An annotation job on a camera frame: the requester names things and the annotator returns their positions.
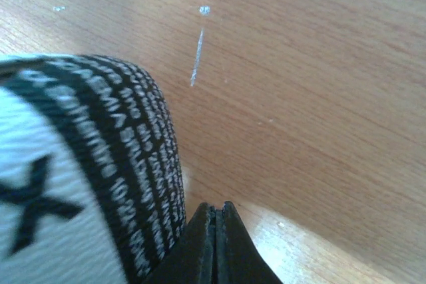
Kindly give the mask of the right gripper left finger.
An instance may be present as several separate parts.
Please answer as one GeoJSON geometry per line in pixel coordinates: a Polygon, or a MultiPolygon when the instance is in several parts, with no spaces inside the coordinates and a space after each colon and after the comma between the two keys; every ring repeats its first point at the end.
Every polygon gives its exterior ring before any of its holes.
{"type": "Polygon", "coordinates": [[[202,203],[170,254],[145,283],[215,283],[216,210],[202,203]]]}

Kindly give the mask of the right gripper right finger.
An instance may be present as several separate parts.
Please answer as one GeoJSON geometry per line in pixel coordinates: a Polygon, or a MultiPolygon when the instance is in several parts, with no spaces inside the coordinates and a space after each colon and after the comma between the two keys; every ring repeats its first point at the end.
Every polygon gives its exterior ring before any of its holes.
{"type": "Polygon", "coordinates": [[[282,281],[259,254],[235,205],[216,211],[215,283],[274,284],[282,281]]]}

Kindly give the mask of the flag pattern sunglasses case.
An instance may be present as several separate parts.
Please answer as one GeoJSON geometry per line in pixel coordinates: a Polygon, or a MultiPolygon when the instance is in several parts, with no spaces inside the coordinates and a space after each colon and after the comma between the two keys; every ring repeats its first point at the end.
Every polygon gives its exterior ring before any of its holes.
{"type": "Polygon", "coordinates": [[[2,283],[144,283],[185,226],[174,127],[148,72],[1,57],[2,283]]]}

